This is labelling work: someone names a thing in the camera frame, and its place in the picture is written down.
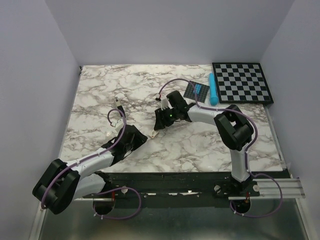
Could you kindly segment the staple box sleeve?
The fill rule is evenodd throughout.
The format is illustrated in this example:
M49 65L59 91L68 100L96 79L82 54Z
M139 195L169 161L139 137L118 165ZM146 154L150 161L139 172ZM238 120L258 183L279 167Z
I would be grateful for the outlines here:
M149 137L151 139L154 139L158 135L158 133L159 133L158 131L152 130L151 133L149 134Z

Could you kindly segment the black metal stapler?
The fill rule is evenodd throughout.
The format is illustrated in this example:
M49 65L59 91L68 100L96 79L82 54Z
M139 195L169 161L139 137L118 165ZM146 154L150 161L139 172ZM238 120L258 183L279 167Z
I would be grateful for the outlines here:
M115 102L115 105L116 105L117 109L120 110L123 114L125 114L125 110L124 110L124 108L123 108L123 106L122 106L122 104L121 104L121 102L120 102L118 97L114 98L114 102Z

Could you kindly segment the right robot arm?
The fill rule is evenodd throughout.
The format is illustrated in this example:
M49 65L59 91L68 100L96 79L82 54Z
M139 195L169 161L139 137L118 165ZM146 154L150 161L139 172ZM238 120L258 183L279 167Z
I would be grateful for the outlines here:
M248 167L248 147L252 141L254 128L249 119L232 104L224 109L214 110L200 106L196 102L187 103L179 91L175 90L160 99L161 107L155 112L154 130L163 130L174 122L200 122L217 128L222 142L229 148L231 156L230 191L241 196L248 190L251 175Z

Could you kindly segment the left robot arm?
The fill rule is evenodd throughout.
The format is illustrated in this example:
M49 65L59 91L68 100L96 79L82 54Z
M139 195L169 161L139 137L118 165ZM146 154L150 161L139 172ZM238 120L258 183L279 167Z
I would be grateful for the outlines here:
M104 198L110 194L111 185L101 170L122 161L148 140L134 125L125 125L95 152L64 162L53 160L32 190L32 195L42 207L57 215L77 198L97 194Z

